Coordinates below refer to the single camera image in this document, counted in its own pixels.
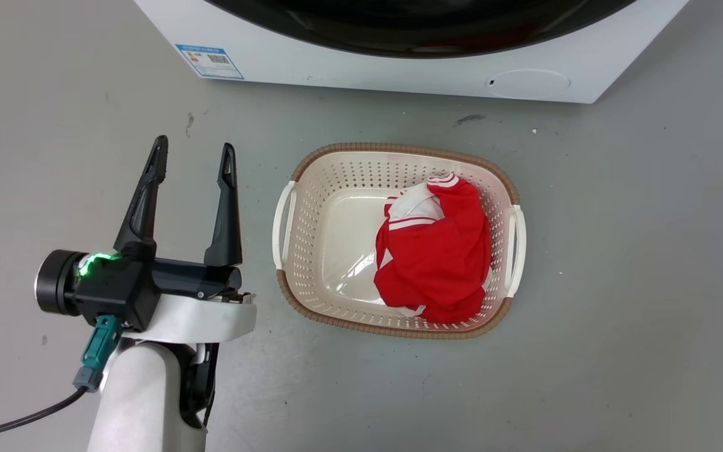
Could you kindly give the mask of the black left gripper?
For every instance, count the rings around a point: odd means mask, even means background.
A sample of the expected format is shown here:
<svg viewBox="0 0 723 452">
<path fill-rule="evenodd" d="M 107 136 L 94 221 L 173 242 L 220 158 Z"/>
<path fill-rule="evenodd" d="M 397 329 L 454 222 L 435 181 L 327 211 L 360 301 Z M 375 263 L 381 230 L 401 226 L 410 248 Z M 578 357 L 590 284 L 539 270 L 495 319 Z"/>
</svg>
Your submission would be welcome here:
<svg viewBox="0 0 723 452">
<path fill-rule="evenodd" d="M 124 215 L 113 249 L 122 256 L 153 259 L 158 189 L 166 177 L 169 141 L 156 137 Z M 243 263 L 235 148 L 223 145 L 219 201 L 212 243 L 204 264 L 55 250 L 35 278 L 42 311 L 100 316 L 122 323 L 124 335 L 161 343 L 223 343 L 255 329 L 253 296 L 241 292 Z"/>
</svg>

